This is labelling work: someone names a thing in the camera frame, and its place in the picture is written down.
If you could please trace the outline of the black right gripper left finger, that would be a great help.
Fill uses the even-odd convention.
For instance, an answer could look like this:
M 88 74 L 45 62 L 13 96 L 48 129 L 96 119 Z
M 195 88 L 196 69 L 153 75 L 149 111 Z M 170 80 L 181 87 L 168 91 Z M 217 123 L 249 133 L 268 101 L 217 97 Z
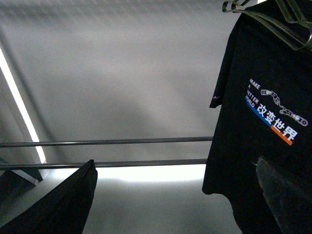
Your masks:
M 0 228 L 2 234 L 83 233 L 98 180 L 89 160 L 26 211 Z

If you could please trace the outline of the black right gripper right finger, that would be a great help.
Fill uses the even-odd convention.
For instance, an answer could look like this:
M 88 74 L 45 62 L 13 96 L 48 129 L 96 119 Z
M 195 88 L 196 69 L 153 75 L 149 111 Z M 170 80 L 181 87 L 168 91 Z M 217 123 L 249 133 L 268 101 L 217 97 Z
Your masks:
M 312 232 L 312 183 L 262 157 L 256 174 L 263 196 L 284 234 Z

